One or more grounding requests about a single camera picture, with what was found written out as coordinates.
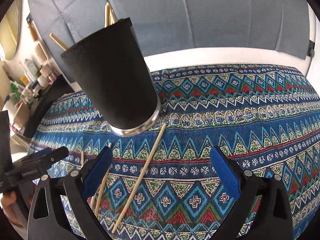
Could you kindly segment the operator hand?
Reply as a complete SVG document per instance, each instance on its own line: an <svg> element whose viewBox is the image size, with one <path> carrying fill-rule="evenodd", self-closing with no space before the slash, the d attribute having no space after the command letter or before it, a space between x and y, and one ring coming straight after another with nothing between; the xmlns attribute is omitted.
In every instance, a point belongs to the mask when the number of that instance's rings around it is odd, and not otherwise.
<svg viewBox="0 0 320 240"><path fill-rule="evenodd" d="M5 192L1 196L1 205L5 216L12 225L26 229L27 226L23 225L22 220L18 218L16 212L13 210L12 205L16 203L16 199L17 196L15 191Z"/></svg>

